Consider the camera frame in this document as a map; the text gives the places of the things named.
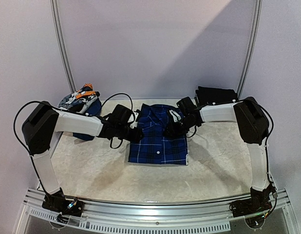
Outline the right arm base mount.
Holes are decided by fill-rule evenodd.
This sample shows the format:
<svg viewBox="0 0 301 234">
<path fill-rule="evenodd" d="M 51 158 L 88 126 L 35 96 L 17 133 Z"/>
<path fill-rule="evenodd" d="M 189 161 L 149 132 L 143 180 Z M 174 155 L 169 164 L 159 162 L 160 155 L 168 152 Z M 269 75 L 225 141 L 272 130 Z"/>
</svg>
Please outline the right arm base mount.
<svg viewBox="0 0 301 234">
<path fill-rule="evenodd" d="M 260 214 L 267 210 L 265 214 L 262 214 L 262 218 L 266 219 L 275 210 L 277 201 L 278 199 L 275 198 L 274 205 L 272 205 L 269 198 L 260 201 L 258 196 L 245 200 L 235 200 L 229 204 L 229 210 L 232 212 L 233 217 Z"/>
</svg>

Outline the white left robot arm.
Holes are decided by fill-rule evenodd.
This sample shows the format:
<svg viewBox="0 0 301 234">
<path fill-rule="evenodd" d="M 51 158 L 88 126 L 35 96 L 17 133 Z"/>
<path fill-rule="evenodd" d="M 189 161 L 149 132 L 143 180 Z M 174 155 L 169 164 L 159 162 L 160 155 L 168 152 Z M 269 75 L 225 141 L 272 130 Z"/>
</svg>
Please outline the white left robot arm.
<svg viewBox="0 0 301 234">
<path fill-rule="evenodd" d="M 103 117 L 72 112 L 37 100 L 24 104 L 20 110 L 31 104 L 36 104 L 36 107 L 21 126 L 23 139 L 19 136 L 16 139 L 27 151 L 42 189 L 49 196 L 47 201 L 57 212 L 66 209 L 67 201 L 57 193 L 60 186 L 51 162 L 51 143 L 56 135 L 78 133 L 133 143 L 138 143 L 144 136 L 141 129 L 132 126 L 136 120 L 132 108 L 121 104 Z"/>
</svg>

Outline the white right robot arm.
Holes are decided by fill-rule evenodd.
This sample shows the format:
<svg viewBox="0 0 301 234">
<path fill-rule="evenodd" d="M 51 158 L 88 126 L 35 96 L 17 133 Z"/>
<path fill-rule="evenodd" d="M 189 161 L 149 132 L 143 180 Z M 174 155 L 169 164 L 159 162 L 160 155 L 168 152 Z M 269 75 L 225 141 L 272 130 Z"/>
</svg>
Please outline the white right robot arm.
<svg viewBox="0 0 301 234">
<path fill-rule="evenodd" d="M 169 121 L 164 131 L 168 137 L 184 136 L 190 128 L 198 128 L 204 123 L 235 122 L 241 139 L 246 143 L 251 160 L 251 197 L 246 208 L 256 213 L 265 205 L 270 195 L 277 197 L 277 189 L 269 171 L 268 139 L 274 122 L 267 110 L 253 97 L 227 103 L 212 103 L 196 106 L 189 97 L 177 102 L 182 116 L 168 111 Z"/>
</svg>

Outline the black t-shirt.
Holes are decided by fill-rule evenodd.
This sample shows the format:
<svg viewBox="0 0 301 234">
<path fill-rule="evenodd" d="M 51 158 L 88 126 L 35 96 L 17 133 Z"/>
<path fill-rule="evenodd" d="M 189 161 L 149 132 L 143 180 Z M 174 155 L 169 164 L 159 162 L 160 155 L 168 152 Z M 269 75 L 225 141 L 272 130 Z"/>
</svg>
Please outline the black t-shirt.
<svg viewBox="0 0 301 234">
<path fill-rule="evenodd" d="M 195 90 L 195 102 L 198 106 L 231 103 L 238 101 L 238 95 L 232 89 L 210 88 L 198 86 Z"/>
</svg>

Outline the blue plaid garment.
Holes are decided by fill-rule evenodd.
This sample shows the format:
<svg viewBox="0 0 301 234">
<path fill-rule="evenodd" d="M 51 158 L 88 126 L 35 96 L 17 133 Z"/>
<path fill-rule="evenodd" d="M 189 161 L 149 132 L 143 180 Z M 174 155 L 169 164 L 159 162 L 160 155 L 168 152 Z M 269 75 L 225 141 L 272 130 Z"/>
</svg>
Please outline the blue plaid garment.
<svg viewBox="0 0 301 234">
<path fill-rule="evenodd" d="M 166 137 L 164 130 L 169 123 L 168 110 L 181 111 L 165 104 L 142 104 L 137 127 L 144 137 L 138 143 L 131 143 L 128 162 L 142 164 L 188 164 L 188 144 L 186 136 Z"/>
</svg>

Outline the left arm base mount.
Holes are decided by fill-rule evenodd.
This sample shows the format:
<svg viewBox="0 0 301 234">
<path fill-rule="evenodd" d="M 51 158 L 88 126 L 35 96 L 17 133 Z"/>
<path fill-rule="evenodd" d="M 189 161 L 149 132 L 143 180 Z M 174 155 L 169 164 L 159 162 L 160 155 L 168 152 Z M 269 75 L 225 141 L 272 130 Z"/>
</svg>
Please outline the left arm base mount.
<svg viewBox="0 0 301 234">
<path fill-rule="evenodd" d="M 84 209 L 84 202 L 74 199 L 66 199 L 61 195 L 46 195 L 42 203 L 42 208 L 62 215 L 81 217 Z"/>
</svg>

